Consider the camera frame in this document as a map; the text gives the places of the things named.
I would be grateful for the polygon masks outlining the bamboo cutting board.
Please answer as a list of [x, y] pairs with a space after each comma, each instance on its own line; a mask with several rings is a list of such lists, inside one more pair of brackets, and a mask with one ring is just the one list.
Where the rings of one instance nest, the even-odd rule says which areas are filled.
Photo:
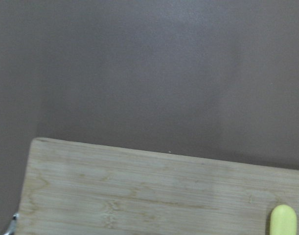
[[299, 171], [35, 138], [19, 235], [265, 235]]

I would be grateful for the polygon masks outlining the yellow plastic knife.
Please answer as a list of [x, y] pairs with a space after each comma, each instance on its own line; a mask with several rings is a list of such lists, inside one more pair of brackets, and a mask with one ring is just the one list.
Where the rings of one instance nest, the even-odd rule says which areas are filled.
[[278, 205], [271, 213], [270, 235], [296, 235], [297, 214], [288, 205]]

